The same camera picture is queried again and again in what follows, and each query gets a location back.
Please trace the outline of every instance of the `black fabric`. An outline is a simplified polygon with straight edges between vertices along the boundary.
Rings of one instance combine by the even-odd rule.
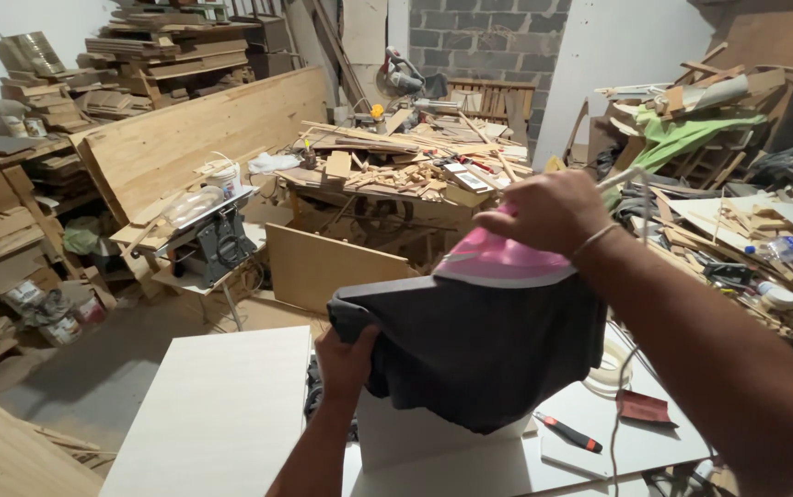
[[[606,306],[573,275],[541,288],[413,277],[340,288],[328,303],[342,341],[381,334],[367,388],[398,410],[425,407],[489,434],[599,367]]]

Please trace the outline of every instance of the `metal stand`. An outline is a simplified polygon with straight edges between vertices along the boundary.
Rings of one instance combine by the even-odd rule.
[[[241,332],[243,330],[243,323],[240,322],[240,315],[236,313],[236,305],[234,305],[234,299],[230,296],[230,290],[227,289],[227,282],[221,282],[221,288],[225,292],[225,298],[227,299],[227,305],[231,308],[231,313],[234,314],[234,322],[236,323],[236,331]]]

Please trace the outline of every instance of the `workbench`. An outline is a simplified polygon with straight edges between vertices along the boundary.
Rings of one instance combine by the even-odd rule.
[[[607,336],[627,343],[611,324]],[[309,326],[173,340],[100,495],[263,495],[304,429],[310,353]],[[644,355],[633,359],[632,389],[667,400],[678,427],[665,433],[622,423],[616,454],[623,495],[648,494],[643,470],[712,455],[646,364]],[[602,457],[608,457],[613,400],[577,382],[540,409],[601,442]],[[543,462],[540,438],[547,433],[538,423],[538,434],[530,438],[370,474],[362,472],[359,445],[349,444],[342,495],[614,494],[608,482]]]

